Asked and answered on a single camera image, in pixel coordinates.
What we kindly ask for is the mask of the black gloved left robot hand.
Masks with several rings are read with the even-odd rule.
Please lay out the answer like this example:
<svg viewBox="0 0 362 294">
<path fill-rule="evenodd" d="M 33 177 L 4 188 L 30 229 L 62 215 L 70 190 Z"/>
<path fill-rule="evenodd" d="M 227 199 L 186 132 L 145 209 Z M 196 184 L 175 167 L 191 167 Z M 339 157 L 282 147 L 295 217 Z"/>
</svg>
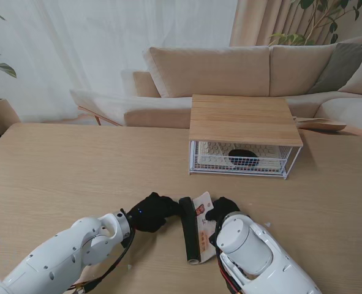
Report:
<svg viewBox="0 0 362 294">
<path fill-rule="evenodd" d="M 172 216 L 182 216 L 182 206 L 167 196 L 152 192 L 137 203 L 127 216 L 131 225 L 138 231 L 155 233 L 166 224 L 166 219 Z"/>
</svg>

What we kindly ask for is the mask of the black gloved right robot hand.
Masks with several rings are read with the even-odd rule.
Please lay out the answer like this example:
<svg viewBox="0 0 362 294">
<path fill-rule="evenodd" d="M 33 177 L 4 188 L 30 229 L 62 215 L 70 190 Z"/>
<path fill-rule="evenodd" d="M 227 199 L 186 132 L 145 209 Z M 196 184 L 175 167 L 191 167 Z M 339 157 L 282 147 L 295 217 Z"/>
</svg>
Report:
<svg viewBox="0 0 362 294">
<path fill-rule="evenodd" d="M 235 202 L 225 197 L 220 197 L 213 201 L 213 209 L 205 214 L 205 219 L 208 221 L 219 222 L 228 214 L 238 211 L 240 211 L 240 209 Z"/>
</svg>

